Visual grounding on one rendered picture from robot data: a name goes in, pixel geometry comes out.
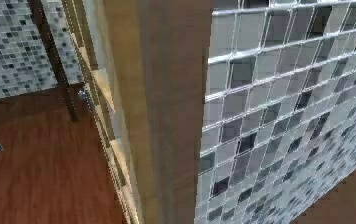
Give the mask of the dark brown post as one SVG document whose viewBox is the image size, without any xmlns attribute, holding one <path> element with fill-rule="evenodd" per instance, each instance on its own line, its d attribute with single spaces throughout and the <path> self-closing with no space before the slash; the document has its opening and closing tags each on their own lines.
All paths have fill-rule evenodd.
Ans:
<svg viewBox="0 0 356 224">
<path fill-rule="evenodd" d="M 78 120 L 77 112 L 69 92 L 69 83 L 63 65 L 58 54 L 49 23 L 47 21 L 45 10 L 41 0 L 27 0 L 32 14 L 32 20 L 36 25 L 40 38 L 43 42 L 46 54 L 48 56 L 51 69 L 57 81 L 57 89 L 60 91 L 64 104 L 68 110 L 70 119 L 73 122 Z"/>
</svg>

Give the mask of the tan framed glass panel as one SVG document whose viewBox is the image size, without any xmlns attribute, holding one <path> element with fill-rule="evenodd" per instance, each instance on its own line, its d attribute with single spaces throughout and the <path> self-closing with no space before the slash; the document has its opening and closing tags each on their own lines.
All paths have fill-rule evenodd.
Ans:
<svg viewBox="0 0 356 224">
<path fill-rule="evenodd" d="M 79 67 L 84 76 L 86 101 L 94 114 L 103 145 L 107 167 L 126 218 L 126 224 L 144 224 L 140 220 L 131 185 L 129 158 L 120 147 L 114 131 L 115 107 L 105 71 L 98 64 L 97 42 L 88 19 L 87 0 L 61 0 Z"/>
</svg>

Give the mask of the brown wooden door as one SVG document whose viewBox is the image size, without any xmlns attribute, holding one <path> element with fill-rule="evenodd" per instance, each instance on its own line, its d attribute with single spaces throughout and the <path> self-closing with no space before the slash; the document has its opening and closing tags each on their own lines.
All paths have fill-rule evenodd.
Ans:
<svg viewBox="0 0 356 224">
<path fill-rule="evenodd" d="M 103 0 L 141 224 L 194 224 L 211 0 Z"/>
</svg>

